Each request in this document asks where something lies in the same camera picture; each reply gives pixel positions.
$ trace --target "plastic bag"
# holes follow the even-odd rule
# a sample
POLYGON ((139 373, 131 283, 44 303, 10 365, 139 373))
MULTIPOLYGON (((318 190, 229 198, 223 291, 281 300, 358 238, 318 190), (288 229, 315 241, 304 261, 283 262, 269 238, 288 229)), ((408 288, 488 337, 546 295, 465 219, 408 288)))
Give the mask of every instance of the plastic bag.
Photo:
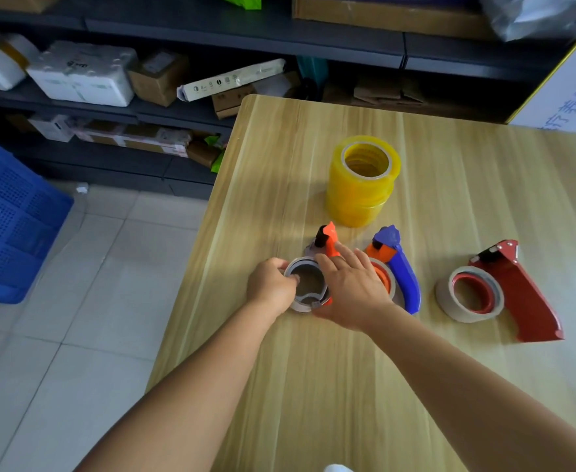
POLYGON ((245 10, 261 10, 261 0, 225 0, 237 6, 242 6, 245 10))
POLYGON ((503 41, 576 38, 576 0, 480 0, 503 41))

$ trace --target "wooden table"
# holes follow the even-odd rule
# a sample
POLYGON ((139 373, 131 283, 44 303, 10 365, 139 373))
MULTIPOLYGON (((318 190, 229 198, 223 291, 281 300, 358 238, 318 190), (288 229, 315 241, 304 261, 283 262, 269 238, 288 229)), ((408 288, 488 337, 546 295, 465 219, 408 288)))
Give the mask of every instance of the wooden table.
MULTIPOLYGON (((331 152, 356 134, 393 145, 402 172, 376 222, 339 227, 340 239, 364 247, 394 223, 422 286, 418 320, 576 427, 576 135, 254 95, 238 114, 149 387, 243 302, 258 261, 302 255, 330 220, 331 152), (565 341, 518 344, 507 312, 467 325, 437 306, 437 279, 504 238, 520 241, 565 341)), ((286 313, 264 340, 215 470, 331 463, 465 470, 368 337, 286 313)))

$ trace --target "blue handle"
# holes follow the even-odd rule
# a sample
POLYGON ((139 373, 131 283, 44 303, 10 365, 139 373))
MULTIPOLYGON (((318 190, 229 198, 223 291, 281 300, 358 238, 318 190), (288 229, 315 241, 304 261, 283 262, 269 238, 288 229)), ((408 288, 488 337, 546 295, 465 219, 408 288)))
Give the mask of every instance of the blue handle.
POLYGON ((402 250, 400 246, 398 246, 396 250, 398 252, 389 261, 388 266, 393 272, 395 280, 397 280, 404 295, 404 308, 411 315, 414 315, 419 311, 422 303, 422 291, 419 288, 417 276, 404 254, 404 250, 402 250))

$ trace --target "blue crate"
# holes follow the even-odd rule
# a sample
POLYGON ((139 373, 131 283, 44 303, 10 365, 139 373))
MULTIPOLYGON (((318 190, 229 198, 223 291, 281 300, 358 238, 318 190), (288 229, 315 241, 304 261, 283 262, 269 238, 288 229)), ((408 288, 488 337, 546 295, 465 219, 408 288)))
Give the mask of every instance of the blue crate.
POLYGON ((24 299, 73 203, 0 147, 0 303, 24 299))

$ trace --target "person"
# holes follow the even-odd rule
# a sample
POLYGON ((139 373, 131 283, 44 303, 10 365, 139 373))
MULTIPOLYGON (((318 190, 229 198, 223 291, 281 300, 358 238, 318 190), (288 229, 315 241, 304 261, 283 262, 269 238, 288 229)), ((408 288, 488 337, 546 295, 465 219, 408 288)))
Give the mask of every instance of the person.
MULTIPOLYGON (((576 429, 395 305, 365 253, 341 244, 337 250, 340 257, 316 255, 334 301, 313 314, 374 341, 468 470, 576 470, 576 429)), ((280 271, 287 264, 272 258, 257 265, 245 304, 140 399, 76 470, 210 470, 261 341, 294 299, 298 278, 280 271)))

